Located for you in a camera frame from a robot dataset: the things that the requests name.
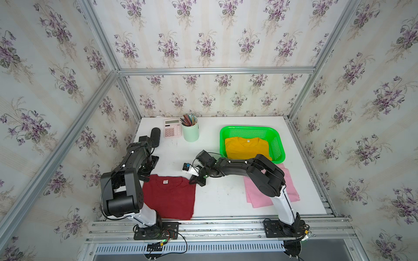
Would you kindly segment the dark red t-shirt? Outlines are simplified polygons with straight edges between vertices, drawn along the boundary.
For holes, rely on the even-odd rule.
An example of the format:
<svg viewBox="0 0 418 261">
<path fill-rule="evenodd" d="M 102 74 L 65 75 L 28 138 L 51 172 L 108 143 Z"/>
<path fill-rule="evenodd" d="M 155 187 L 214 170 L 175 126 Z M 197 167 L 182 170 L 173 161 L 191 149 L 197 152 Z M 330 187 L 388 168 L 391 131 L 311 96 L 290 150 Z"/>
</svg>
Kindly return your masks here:
<svg viewBox="0 0 418 261">
<path fill-rule="evenodd" d="M 190 220 L 196 185 L 184 177 L 151 175 L 143 185 L 144 203 L 164 219 Z"/>
</svg>

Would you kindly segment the yellow t-shirt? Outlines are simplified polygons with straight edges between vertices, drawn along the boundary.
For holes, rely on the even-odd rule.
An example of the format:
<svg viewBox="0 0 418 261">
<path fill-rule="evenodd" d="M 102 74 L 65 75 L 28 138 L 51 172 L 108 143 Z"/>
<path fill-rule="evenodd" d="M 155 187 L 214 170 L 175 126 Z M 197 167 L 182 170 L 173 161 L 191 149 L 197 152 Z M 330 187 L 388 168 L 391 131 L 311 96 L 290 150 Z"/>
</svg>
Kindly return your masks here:
<svg viewBox="0 0 418 261">
<path fill-rule="evenodd" d="M 229 159 L 251 159 L 261 154 L 267 159 L 272 160 L 270 157 L 269 143 L 260 138 L 245 139 L 232 137 L 225 139 L 224 144 L 225 152 Z"/>
</svg>

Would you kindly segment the pink t-shirt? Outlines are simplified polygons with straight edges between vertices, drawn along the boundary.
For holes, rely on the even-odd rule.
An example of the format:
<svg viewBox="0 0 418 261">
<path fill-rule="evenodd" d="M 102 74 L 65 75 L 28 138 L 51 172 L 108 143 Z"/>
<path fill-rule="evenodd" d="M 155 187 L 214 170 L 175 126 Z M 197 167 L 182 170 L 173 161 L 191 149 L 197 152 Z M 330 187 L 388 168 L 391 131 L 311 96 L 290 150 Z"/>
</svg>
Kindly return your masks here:
<svg viewBox="0 0 418 261">
<path fill-rule="evenodd" d="M 289 170 L 285 167 L 284 164 L 277 164 L 277 167 L 282 169 L 282 171 L 285 174 L 284 178 L 286 182 L 286 192 L 288 195 L 288 199 L 290 200 L 290 202 L 299 202 L 300 195 L 293 184 L 293 180 L 291 178 Z M 256 187 L 256 185 L 252 182 L 252 180 L 249 177 L 244 177 L 243 179 L 246 189 L 247 203 L 250 203 L 253 208 L 262 208 L 273 205 L 271 198 L 267 197 L 262 192 L 260 192 L 260 190 Z"/>
</svg>

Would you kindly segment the green plastic basket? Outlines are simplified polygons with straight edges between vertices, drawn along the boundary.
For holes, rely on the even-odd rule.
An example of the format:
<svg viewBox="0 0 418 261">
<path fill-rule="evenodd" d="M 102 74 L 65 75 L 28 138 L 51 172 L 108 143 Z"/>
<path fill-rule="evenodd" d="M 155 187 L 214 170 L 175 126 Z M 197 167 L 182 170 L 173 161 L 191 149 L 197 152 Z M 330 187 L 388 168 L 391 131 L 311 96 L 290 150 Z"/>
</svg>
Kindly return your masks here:
<svg viewBox="0 0 418 261">
<path fill-rule="evenodd" d="M 261 154 L 281 164 L 286 158 L 279 133 L 270 127 L 226 126 L 219 137 L 220 154 L 229 159 L 250 159 Z"/>
</svg>

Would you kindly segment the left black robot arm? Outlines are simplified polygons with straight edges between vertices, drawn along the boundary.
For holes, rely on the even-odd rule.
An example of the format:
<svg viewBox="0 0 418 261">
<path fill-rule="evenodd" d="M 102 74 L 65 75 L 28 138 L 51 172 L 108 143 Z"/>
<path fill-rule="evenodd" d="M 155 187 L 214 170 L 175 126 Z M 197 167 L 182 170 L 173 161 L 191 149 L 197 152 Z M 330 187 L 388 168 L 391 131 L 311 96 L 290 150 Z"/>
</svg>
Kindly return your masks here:
<svg viewBox="0 0 418 261">
<path fill-rule="evenodd" d="M 160 229 L 159 214 L 144 202 L 142 183 L 150 181 L 159 157 L 154 156 L 153 140 L 142 136 L 128 145 L 126 155 L 112 171 L 100 178 L 100 210 L 112 221 L 129 219 L 141 229 Z"/>
</svg>

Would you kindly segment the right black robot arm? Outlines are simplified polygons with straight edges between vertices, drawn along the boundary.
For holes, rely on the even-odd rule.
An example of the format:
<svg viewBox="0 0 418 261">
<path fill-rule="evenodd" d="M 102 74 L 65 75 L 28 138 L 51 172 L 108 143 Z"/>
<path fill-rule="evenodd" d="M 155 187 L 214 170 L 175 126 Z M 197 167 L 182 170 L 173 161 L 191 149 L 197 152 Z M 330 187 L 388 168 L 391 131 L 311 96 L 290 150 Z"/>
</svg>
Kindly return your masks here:
<svg viewBox="0 0 418 261">
<path fill-rule="evenodd" d="M 202 150 L 195 160 L 200 163 L 200 166 L 190 165 L 197 171 L 197 174 L 192 175 L 189 184 L 204 187 L 208 178 L 221 178 L 231 175 L 248 177 L 259 192 L 272 199 L 282 226 L 296 231 L 305 224 L 299 213 L 292 209 L 283 170 L 266 156 L 257 154 L 256 157 L 250 159 L 229 159 L 225 157 L 216 159 L 209 152 Z"/>
</svg>

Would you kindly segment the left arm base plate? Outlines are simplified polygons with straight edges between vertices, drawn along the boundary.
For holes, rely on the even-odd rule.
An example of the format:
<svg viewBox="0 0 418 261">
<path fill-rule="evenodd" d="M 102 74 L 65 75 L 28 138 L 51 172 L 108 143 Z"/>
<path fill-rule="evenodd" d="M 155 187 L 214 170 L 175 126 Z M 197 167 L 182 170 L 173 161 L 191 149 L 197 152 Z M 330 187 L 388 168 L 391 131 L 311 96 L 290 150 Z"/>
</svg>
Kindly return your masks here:
<svg viewBox="0 0 418 261">
<path fill-rule="evenodd" d="M 179 222 L 163 222 L 151 227 L 140 228 L 135 225 L 133 228 L 134 240 L 169 240 L 177 239 Z"/>
</svg>

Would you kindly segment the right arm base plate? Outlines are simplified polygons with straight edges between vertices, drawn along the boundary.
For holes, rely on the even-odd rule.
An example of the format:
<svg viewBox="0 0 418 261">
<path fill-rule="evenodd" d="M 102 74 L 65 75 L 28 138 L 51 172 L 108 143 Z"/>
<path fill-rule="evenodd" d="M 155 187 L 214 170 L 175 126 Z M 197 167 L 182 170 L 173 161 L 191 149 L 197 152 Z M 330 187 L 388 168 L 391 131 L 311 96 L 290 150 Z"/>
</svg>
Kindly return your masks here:
<svg viewBox="0 0 418 261">
<path fill-rule="evenodd" d="M 267 238 L 304 238 L 310 226 L 304 220 L 297 219 L 294 224 L 288 225 L 280 220 L 264 219 L 263 228 Z"/>
</svg>

